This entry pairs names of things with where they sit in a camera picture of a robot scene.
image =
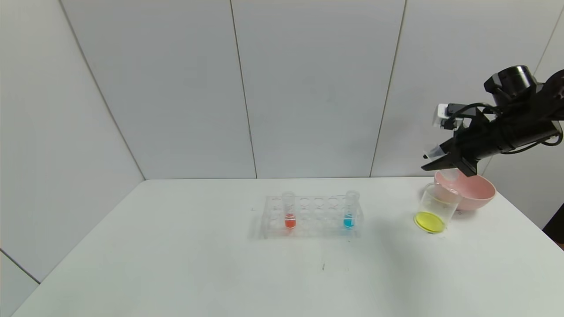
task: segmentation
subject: blue liquid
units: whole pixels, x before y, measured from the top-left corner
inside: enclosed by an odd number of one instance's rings
[[[346,214],[345,214],[345,219],[343,219],[343,224],[344,224],[345,227],[347,227],[347,228],[352,228],[352,227],[354,227],[354,217],[353,217],[353,214],[346,213]]]

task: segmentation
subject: beaker with yellow liquid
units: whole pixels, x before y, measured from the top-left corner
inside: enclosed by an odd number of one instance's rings
[[[415,223],[433,234],[443,232],[461,200],[462,196],[453,189],[437,183],[427,184],[414,217]]]

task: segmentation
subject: pink bowl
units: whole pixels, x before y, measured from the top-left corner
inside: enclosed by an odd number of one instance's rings
[[[495,196],[495,187],[490,181],[480,175],[466,177],[459,171],[459,177],[454,181],[447,180],[440,172],[435,173],[435,182],[459,192],[462,201],[458,210],[476,210],[484,207]]]

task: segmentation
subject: table surface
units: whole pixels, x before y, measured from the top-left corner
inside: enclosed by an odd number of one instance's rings
[[[431,178],[149,180],[55,268],[23,316],[562,316],[564,252],[501,195],[441,234]],[[260,239],[265,196],[360,192],[359,238]]]

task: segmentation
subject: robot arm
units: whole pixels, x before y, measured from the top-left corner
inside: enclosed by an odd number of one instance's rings
[[[453,130],[453,137],[439,145],[445,155],[423,165],[423,170],[458,168],[473,176],[478,173],[478,161],[485,157],[562,142],[558,120],[564,120],[564,69],[539,83],[526,66],[513,66],[490,77],[484,88],[497,107],[484,103],[437,107],[434,125]],[[490,121],[486,114],[496,117]],[[468,127],[462,122],[465,118],[471,119]],[[547,142],[554,136],[558,136],[556,142]]]

